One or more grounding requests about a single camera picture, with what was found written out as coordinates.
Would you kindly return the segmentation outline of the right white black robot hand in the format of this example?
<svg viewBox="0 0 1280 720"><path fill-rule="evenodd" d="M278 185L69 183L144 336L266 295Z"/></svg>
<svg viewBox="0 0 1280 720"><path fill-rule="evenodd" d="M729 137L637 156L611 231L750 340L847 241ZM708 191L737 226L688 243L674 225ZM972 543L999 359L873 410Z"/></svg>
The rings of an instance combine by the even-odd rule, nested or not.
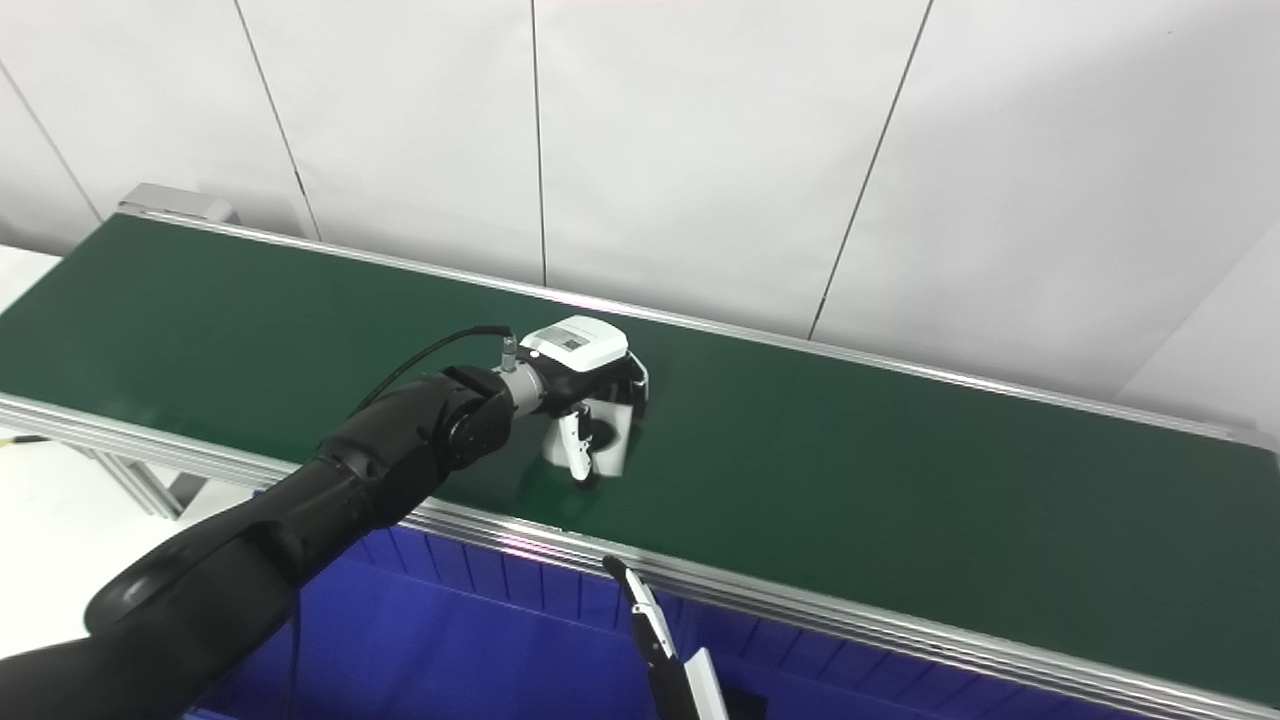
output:
<svg viewBox="0 0 1280 720"><path fill-rule="evenodd" d="M710 653L698 650L682 660L675 638L650 587L622 559L607 555L602 566L620 584L630 606L637 652L659 719L728 719L730 712Z"/></svg>

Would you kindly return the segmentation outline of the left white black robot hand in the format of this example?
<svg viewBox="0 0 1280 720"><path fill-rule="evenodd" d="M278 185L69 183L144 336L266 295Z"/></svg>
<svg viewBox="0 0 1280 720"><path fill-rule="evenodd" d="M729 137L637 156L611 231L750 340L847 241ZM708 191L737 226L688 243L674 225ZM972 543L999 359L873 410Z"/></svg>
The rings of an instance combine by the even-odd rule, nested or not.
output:
<svg viewBox="0 0 1280 720"><path fill-rule="evenodd" d="M650 373L616 325L577 315L512 342L502 375L516 416L543 415L543 457L580 489L621 477L634 425L645 418Z"/></svg>

